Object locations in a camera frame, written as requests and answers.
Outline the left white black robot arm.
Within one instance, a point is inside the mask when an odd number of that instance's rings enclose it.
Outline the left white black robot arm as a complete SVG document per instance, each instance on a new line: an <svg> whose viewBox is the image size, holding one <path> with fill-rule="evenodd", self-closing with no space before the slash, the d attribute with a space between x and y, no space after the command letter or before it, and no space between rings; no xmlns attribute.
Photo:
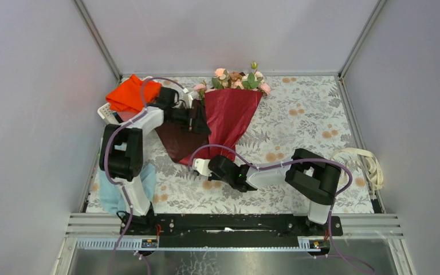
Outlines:
<svg viewBox="0 0 440 275"><path fill-rule="evenodd" d="M140 235L149 235L155 227L154 219L147 215L154 191L147 180L155 175L144 172L145 139L154 131L174 163L206 145L211 133L205 106L191 96L182 102L178 91L171 88L161 88L137 115L105 127L100 170L118 190L126 212L136 216L132 226Z"/></svg>

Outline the orange folded cloth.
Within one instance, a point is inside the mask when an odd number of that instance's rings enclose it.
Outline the orange folded cloth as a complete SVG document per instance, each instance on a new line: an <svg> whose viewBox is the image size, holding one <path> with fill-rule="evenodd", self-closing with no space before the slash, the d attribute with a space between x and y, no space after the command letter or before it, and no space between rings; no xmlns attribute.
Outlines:
<svg viewBox="0 0 440 275"><path fill-rule="evenodd" d="M135 74L121 83L116 89L106 95L105 99L110 104L113 111L126 111L139 113L144 103L141 96L141 88L144 80L138 78ZM144 87L143 96L146 103L153 102L159 95L161 83L149 81Z"/></svg>

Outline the floral patterned tablecloth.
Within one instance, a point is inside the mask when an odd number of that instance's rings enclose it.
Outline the floral patterned tablecloth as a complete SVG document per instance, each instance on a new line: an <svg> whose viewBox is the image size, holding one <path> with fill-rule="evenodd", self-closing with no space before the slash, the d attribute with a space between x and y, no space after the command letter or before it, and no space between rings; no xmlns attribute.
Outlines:
<svg viewBox="0 0 440 275"><path fill-rule="evenodd" d="M332 76L267 77L272 91L260 100L251 123L239 139L237 163L270 163L305 148L347 166L353 183L337 196L336 214L367 214L374 208L363 170L352 154L355 145L336 80ZM268 186L239 192L226 183L194 176L175 164L156 132L146 137L145 159L156 170L152 205L156 213L304 214L309 200L290 186Z"/></svg>

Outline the pink fake flower bunch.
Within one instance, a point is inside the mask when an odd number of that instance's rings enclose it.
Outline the pink fake flower bunch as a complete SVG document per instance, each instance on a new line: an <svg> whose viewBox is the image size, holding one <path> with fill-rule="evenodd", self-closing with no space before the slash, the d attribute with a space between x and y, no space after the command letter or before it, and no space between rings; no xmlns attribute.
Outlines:
<svg viewBox="0 0 440 275"><path fill-rule="evenodd" d="M272 90L271 87L265 82L265 80L260 81L257 89L267 96L271 94Z"/></svg>

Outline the dark red wrapping paper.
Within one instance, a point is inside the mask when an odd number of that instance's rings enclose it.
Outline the dark red wrapping paper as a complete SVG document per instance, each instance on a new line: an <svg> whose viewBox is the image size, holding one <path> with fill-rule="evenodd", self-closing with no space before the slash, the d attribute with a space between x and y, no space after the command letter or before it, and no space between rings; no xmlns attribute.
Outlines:
<svg viewBox="0 0 440 275"><path fill-rule="evenodd" d="M260 91L221 89L207 92L205 106L211 134L197 134L189 127L163 123L156 133L174 163L188 165L189 159L211 159L216 155L235 159L233 151L244 135L262 99Z"/></svg>

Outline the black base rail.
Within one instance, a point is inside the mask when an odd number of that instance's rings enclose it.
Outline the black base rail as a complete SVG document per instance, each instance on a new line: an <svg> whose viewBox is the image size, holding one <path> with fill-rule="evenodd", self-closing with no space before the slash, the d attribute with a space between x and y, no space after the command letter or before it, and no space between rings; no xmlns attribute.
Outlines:
<svg viewBox="0 0 440 275"><path fill-rule="evenodd" d="M293 248L298 238L326 241L343 236L339 217L319 225L293 214L151 214L120 211L120 232L151 235L160 248Z"/></svg>

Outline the white plastic basket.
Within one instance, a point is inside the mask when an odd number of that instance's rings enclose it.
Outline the white plastic basket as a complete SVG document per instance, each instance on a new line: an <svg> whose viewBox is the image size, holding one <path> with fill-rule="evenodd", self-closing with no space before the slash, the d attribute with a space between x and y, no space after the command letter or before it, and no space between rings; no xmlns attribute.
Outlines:
<svg viewBox="0 0 440 275"><path fill-rule="evenodd" d="M127 80L129 77L126 77L124 79L121 80L121 83L123 83L125 80ZM103 106L101 106L98 110L97 113L99 114L99 116L106 122L106 123L112 123L112 124L120 124L121 121L118 118L118 115L116 113L117 111L113 111L110 109L110 104L108 102L106 102Z"/></svg>

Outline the cream ribbon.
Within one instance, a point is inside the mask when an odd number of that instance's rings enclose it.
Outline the cream ribbon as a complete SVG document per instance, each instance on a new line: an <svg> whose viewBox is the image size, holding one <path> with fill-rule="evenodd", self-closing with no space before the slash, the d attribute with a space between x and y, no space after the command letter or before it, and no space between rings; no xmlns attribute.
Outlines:
<svg viewBox="0 0 440 275"><path fill-rule="evenodd" d="M359 148L346 147L334 151L330 160L335 160L340 154L349 154L352 157L347 159L345 164L361 169L370 184L371 191L375 192L384 187L382 166L374 153Z"/></svg>

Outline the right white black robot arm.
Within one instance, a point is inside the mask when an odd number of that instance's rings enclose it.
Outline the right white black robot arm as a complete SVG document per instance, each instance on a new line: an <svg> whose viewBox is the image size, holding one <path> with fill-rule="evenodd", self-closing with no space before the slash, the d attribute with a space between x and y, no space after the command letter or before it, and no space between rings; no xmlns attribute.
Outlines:
<svg viewBox="0 0 440 275"><path fill-rule="evenodd" d="M206 175L245 193L266 186L287 184L310 200L305 227L311 235L320 236L328 229L328 216L335 202L342 168L306 149L272 164L237 165L217 155L206 164Z"/></svg>

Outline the dried brown fake flower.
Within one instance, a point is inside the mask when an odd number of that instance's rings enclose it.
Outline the dried brown fake flower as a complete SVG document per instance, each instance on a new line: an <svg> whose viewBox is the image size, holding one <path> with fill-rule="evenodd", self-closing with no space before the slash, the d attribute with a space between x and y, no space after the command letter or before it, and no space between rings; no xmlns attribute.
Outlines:
<svg viewBox="0 0 440 275"><path fill-rule="evenodd" d="M243 85L243 77L245 74L243 72L231 72L227 77L227 87L232 89L245 89Z"/></svg>

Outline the light blue cloth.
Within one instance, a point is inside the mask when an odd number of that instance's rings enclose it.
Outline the light blue cloth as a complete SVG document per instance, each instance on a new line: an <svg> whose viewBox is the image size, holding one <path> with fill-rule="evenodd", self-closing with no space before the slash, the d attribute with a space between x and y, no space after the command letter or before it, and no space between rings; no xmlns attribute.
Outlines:
<svg viewBox="0 0 440 275"><path fill-rule="evenodd" d="M97 175L99 177L99 200L102 208L110 214L117 214L118 211L128 211L120 190L117 186L110 184L105 172L99 169ZM152 163L145 165L139 176L145 195L152 201L156 186L155 166Z"/></svg>

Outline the peach fake flower stem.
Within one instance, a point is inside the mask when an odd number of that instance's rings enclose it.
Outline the peach fake flower stem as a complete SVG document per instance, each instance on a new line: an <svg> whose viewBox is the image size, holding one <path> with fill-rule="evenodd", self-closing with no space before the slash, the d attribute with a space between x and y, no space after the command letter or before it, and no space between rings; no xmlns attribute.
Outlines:
<svg viewBox="0 0 440 275"><path fill-rule="evenodd" d="M229 73L225 68L218 68L214 72L215 76L211 78L211 83L214 89L224 89L230 86Z"/></svg>

